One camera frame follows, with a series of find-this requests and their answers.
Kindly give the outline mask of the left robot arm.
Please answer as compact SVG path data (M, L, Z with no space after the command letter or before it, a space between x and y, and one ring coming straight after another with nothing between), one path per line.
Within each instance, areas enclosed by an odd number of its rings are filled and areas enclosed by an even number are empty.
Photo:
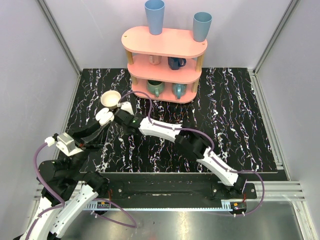
M78 129L47 137L35 152L33 165L43 185L39 206L24 234L18 240L60 240L72 221L95 198L109 196L108 178L99 172L81 173L90 153L100 150L110 121L95 120ZM44 147L56 147L66 158L37 163Z

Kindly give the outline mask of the white earbud case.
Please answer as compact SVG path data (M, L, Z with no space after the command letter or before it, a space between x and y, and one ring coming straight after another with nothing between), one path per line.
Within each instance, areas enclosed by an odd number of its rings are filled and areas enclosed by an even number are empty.
M104 126L114 120L114 114L109 108L105 107L95 115L95 119L98 121L100 126Z

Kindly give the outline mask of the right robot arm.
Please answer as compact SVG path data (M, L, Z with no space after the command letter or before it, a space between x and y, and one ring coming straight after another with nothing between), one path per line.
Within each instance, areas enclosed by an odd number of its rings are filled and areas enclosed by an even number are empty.
M215 174L222 184L227 186L230 197L236 199L244 194L247 179L214 153L214 142L207 134L181 124L166 123L138 114L132 115L123 109L115 112L114 121L129 133L158 137L175 143L188 158Z

